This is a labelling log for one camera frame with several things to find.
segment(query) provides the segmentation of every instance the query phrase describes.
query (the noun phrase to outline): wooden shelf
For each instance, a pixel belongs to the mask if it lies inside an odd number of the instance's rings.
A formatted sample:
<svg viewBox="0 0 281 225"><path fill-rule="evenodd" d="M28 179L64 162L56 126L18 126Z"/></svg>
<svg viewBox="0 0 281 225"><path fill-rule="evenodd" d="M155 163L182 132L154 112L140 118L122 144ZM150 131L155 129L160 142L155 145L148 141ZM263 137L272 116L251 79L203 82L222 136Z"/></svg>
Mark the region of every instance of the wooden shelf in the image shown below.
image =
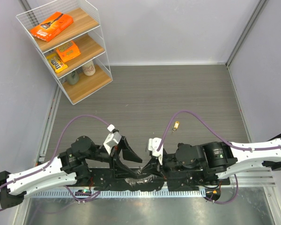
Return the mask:
<svg viewBox="0 0 281 225"><path fill-rule="evenodd" d="M71 40L75 36L99 26L99 23L96 20L94 20L91 16L89 16L86 12L84 12L81 8L77 8L67 14L73 17L74 22L70 26L65 28L60 34L58 34L51 41L45 42L36 37L34 38L39 48L43 52L55 48L60 44L68 40Z"/></svg>
<svg viewBox="0 0 281 225"><path fill-rule="evenodd" d="M94 91L112 81L112 79L98 66L95 65L96 72L92 76L86 76L83 72L79 74L80 79L75 85L68 82L63 83L68 96L73 104L79 102Z"/></svg>
<svg viewBox="0 0 281 225"><path fill-rule="evenodd" d="M63 75L66 75L67 73L79 67L81 64L105 51L104 48L97 44L97 42L87 34L77 38L74 40L74 42L78 46L81 54L69 60L68 62L65 62L67 68L59 73L55 73L58 78L61 78Z"/></svg>

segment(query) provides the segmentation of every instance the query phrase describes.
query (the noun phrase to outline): orange candy box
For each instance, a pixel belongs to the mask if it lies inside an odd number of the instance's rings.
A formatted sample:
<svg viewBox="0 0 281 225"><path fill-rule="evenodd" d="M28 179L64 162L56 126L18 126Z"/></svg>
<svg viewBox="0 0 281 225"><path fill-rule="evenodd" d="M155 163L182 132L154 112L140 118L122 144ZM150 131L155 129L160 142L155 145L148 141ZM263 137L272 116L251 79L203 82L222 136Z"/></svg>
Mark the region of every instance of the orange candy box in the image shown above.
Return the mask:
<svg viewBox="0 0 281 225"><path fill-rule="evenodd" d="M38 26L32 28L30 33L34 37L49 42L72 23L73 18L70 15L56 12Z"/></svg>
<svg viewBox="0 0 281 225"><path fill-rule="evenodd" d="M74 41L68 41L63 45L55 49L56 53L59 55L63 62L68 62L69 60L80 55L78 46Z"/></svg>

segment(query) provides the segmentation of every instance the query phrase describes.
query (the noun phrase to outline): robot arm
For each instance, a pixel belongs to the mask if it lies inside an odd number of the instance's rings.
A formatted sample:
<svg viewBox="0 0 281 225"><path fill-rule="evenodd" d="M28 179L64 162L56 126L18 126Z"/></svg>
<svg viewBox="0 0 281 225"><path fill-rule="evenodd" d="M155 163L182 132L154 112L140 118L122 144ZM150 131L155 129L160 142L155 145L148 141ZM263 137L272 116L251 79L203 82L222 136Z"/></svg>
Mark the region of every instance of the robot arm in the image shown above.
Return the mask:
<svg viewBox="0 0 281 225"><path fill-rule="evenodd" d="M223 142L211 142L191 146L178 144L174 154L168 154L163 146L157 151L160 138L150 139L148 150L151 160L143 168L129 168L123 159L141 163L118 130L113 130L103 145L96 145L86 136L79 137L69 149L55 157L49 167L41 172L1 189L0 204L3 209L20 204L39 191L59 186L89 186L93 180L95 190L112 191L153 191L160 190L167 183L169 191L197 190L198 184L229 185L229 176L260 167L281 170L281 149L266 151L241 151ZM281 135L262 143L233 143L234 146L260 148L281 146ZM109 168L89 168L86 159L106 162ZM0 173L0 185L29 174L45 164L20 173Z"/></svg>

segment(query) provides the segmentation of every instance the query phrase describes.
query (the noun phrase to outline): wood-grain floor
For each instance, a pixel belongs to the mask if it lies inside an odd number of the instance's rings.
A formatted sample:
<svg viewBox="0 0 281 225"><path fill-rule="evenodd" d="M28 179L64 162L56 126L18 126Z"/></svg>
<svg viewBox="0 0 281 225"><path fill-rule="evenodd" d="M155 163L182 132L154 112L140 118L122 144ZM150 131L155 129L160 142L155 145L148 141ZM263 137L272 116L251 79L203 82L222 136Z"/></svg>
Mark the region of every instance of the wood-grain floor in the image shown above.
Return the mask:
<svg viewBox="0 0 281 225"><path fill-rule="evenodd" d="M114 81L76 105L62 95L54 122L46 160L54 151L63 127L80 114L95 114L112 123L126 136L143 164L147 163L147 141L161 137L171 116L181 109L198 113L216 132L229 141L247 142L242 118L231 80L224 65L207 66L116 66ZM177 117L179 129L168 135L164 148L168 153L177 143L192 145L217 141L203 125L188 114ZM86 135L102 144L108 131L104 124L82 118L66 131L58 152L65 151L77 137ZM89 166L106 166L89 161Z"/></svg>

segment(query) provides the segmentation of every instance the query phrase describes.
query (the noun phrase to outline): white bottle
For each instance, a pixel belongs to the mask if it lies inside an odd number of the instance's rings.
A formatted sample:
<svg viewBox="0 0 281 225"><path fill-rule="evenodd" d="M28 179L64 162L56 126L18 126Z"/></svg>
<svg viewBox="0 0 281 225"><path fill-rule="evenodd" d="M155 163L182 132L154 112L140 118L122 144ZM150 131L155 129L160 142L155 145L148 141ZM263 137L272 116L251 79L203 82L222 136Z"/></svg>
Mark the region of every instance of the white bottle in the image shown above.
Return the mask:
<svg viewBox="0 0 281 225"><path fill-rule="evenodd" d="M83 72L86 76L92 76L96 72L93 60L87 62L82 66Z"/></svg>

